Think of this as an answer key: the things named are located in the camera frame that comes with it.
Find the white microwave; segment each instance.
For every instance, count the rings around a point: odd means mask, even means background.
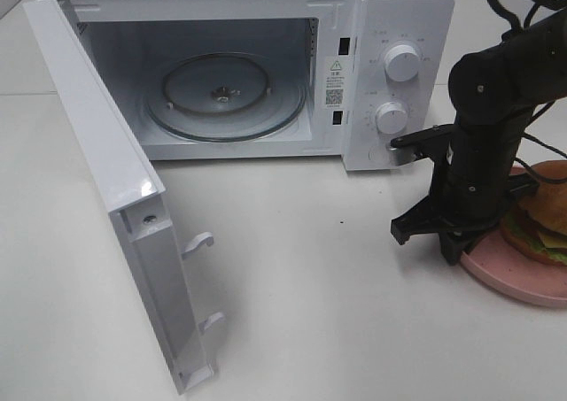
[[[179,392],[213,369],[150,160],[341,156],[423,127],[453,0],[34,0],[26,12]]]

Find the sandwich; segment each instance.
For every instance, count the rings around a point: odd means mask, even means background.
[[[567,175],[567,160],[541,162],[532,168],[560,179]],[[504,215],[500,231],[527,258],[567,266],[567,184],[541,181],[535,195],[523,197]]]

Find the table surface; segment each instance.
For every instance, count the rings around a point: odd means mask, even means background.
[[[447,76],[505,29],[457,0],[428,125],[452,121]],[[20,6],[0,20],[0,399],[176,400],[89,169]],[[532,133],[565,148],[565,102]],[[520,156],[552,158],[525,143]],[[400,247],[390,219],[431,163],[346,173],[339,158],[156,164],[218,373],[181,399],[564,400],[567,312],[524,305],[449,267],[436,237]]]

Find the open microwave door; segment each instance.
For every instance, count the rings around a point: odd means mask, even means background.
[[[180,393],[213,374],[195,321],[181,253],[164,204],[165,188],[97,73],[65,0],[25,4],[51,78],[87,159]]]

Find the qr code sticker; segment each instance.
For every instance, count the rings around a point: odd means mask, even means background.
[[[343,103],[343,89],[328,89],[325,104],[337,106]]]

